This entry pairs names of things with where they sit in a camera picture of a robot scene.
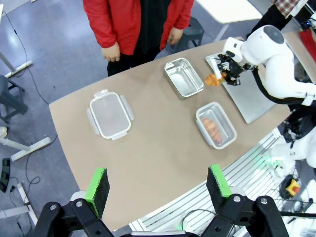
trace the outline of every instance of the red sleeve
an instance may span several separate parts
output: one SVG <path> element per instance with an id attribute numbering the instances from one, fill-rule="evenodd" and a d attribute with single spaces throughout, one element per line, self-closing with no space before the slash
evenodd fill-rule
<path id="1" fill-rule="evenodd" d="M 174 27 L 182 30 L 189 25 L 190 17 L 191 17 L 191 8 L 193 6 L 194 0 L 184 0 L 182 10 Z"/>
<path id="2" fill-rule="evenodd" d="M 98 44 L 108 48 L 115 44 L 116 35 L 112 29 L 108 0 L 83 0 L 83 9 Z"/>

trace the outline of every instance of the gray stool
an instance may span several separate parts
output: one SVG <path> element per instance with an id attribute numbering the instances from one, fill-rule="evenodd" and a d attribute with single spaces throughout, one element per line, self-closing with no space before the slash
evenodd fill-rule
<path id="1" fill-rule="evenodd" d="M 10 93 L 10 90 L 13 88 L 18 88 L 19 94 L 17 96 L 13 96 Z M 13 109 L 12 112 L 6 114 L 5 116 L 2 116 L 0 111 L 0 119 L 2 119 L 4 122 L 8 123 L 8 120 L 17 113 L 24 115 L 28 110 L 28 107 L 23 103 L 22 92 L 24 91 L 25 90 L 18 84 L 14 83 L 3 75 L 0 75 L 0 104 L 3 104 L 7 111 L 9 109 Z"/>
<path id="2" fill-rule="evenodd" d="M 201 41 L 204 35 L 204 29 L 197 19 L 194 17 L 190 18 L 190 24 L 187 28 L 184 29 L 183 35 L 178 43 L 175 45 L 166 45 L 166 49 L 169 53 L 177 53 L 183 50 L 188 49 L 188 43 L 192 41 L 195 47 L 201 45 Z"/>

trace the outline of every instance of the person's left hand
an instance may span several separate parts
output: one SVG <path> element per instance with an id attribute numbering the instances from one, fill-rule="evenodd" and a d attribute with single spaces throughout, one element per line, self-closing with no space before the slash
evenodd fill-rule
<path id="1" fill-rule="evenodd" d="M 172 27 L 167 42 L 170 45 L 177 43 L 180 40 L 182 34 L 183 34 L 183 30 L 179 30 L 177 28 Z"/>

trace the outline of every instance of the red jacket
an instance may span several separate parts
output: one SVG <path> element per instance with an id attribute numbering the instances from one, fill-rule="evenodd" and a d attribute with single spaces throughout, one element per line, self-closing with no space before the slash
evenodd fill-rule
<path id="1" fill-rule="evenodd" d="M 161 50 L 166 45 L 172 27 L 181 30 L 189 25 L 193 2 L 171 0 L 163 26 Z M 141 28 L 140 0 L 83 0 L 83 8 L 102 48 L 118 42 L 121 53 L 134 53 Z"/>

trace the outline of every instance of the screw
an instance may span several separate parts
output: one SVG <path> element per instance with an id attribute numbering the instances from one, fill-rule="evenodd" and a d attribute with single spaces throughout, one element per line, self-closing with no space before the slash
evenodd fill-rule
<path id="1" fill-rule="evenodd" d="M 78 201 L 78 202 L 76 203 L 76 206 L 77 206 L 77 207 L 82 206 L 82 201 Z"/>
<path id="2" fill-rule="evenodd" d="M 234 201 L 235 201 L 235 202 L 240 202 L 240 197 L 235 196 L 235 197 L 234 197 Z"/>
<path id="3" fill-rule="evenodd" d="M 52 211 L 52 210 L 56 209 L 56 207 L 57 207 L 56 205 L 52 205 L 52 206 L 50 206 L 49 209 Z"/>
<path id="4" fill-rule="evenodd" d="M 267 204 L 267 203 L 268 203 L 268 200 L 265 199 L 265 198 L 262 198 L 262 199 L 261 199 L 261 203 L 262 203 L 262 204 Z"/>

